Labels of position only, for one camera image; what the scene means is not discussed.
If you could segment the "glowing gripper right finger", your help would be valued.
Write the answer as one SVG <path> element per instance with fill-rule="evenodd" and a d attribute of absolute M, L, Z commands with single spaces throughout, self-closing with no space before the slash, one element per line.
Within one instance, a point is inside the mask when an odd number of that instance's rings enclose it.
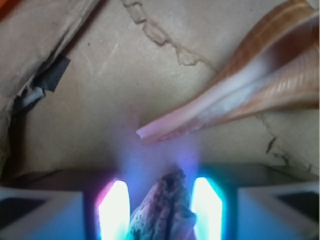
<path fill-rule="evenodd" d="M 216 163 L 202 166 L 191 210 L 197 240 L 317 240 L 320 186 L 290 166 Z"/>

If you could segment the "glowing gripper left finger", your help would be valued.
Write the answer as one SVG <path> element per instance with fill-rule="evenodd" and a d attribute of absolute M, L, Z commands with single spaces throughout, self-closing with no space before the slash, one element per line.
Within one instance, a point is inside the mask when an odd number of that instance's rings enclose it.
<path fill-rule="evenodd" d="M 0 184 L 3 240 L 123 240 L 127 184 L 111 171 L 30 172 Z"/>

